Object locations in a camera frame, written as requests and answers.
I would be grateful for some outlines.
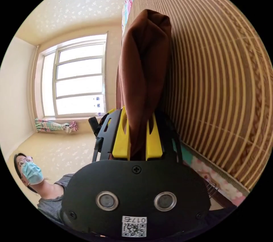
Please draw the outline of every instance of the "woman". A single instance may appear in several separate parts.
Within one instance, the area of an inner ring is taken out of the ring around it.
[[[48,183],[32,157],[23,153],[14,156],[14,167],[23,184],[40,195],[38,210],[55,223],[61,223],[59,216],[63,192],[73,174],[66,174],[54,184]]]

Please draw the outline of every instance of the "dark hair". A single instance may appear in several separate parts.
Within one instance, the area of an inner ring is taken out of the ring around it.
[[[16,162],[16,159],[17,159],[18,156],[24,156],[24,157],[26,157],[26,155],[23,154],[23,153],[18,153],[18,154],[15,154],[15,155],[14,155],[14,159],[13,159],[15,171],[16,171],[18,177],[21,179],[21,173],[20,173],[20,171],[19,171],[19,169],[18,169],[17,162]],[[32,189],[32,188],[29,187],[29,186],[27,186],[27,187],[28,187],[32,192],[34,192],[34,193],[37,194],[37,192],[36,192],[34,189]]]

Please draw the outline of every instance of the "gray shirt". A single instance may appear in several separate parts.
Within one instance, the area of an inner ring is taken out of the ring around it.
[[[72,176],[73,174],[66,174],[59,181],[55,182],[55,184],[61,185],[65,191],[65,188]],[[59,215],[62,206],[62,199],[63,196],[55,199],[41,198],[38,203],[38,210],[51,221],[63,224]]]

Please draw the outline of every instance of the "curtain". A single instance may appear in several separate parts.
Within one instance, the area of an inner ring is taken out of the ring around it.
[[[63,130],[67,134],[71,133],[71,131],[78,131],[78,126],[76,122],[59,124],[55,122],[51,122],[44,119],[36,118],[34,119],[35,126],[38,132],[50,132],[56,130]]]

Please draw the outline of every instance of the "towel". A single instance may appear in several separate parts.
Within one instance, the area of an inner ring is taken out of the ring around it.
[[[147,121],[159,103],[170,60],[168,16],[143,10],[123,36],[116,80],[116,108],[125,106],[131,160],[145,159]]]

